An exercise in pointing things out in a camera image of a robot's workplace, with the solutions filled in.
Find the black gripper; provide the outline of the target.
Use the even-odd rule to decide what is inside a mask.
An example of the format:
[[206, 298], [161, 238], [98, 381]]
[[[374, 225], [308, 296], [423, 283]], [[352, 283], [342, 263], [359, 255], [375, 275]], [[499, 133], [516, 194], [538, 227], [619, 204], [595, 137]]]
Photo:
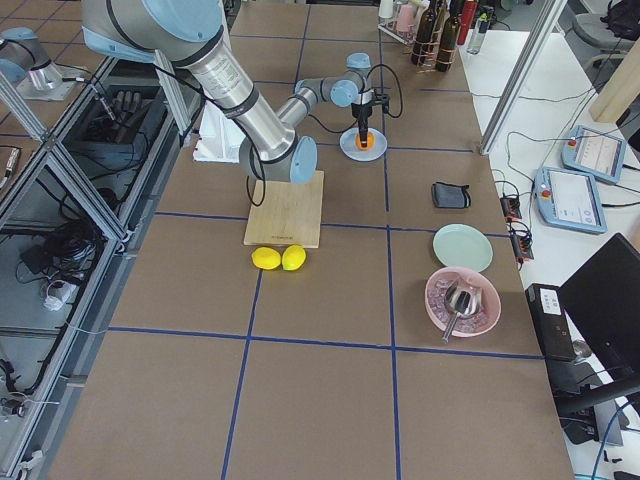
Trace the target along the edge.
[[358, 133], [356, 136], [356, 146], [358, 148], [370, 147], [370, 135], [368, 121], [372, 115], [372, 104], [352, 104], [352, 116], [358, 124]]

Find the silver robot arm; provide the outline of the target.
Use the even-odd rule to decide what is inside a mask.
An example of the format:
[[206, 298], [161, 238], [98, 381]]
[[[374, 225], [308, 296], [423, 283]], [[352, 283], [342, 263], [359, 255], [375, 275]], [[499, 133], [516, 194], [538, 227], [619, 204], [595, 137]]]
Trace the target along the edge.
[[370, 97], [365, 53], [347, 59], [337, 77], [305, 79], [273, 110], [223, 40], [223, 10], [216, 1], [84, 1], [82, 29], [93, 51], [138, 63], [163, 53], [188, 70], [206, 99], [245, 135], [239, 162], [257, 180], [306, 183], [317, 166], [317, 146], [296, 126], [320, 102], [348, 107]]

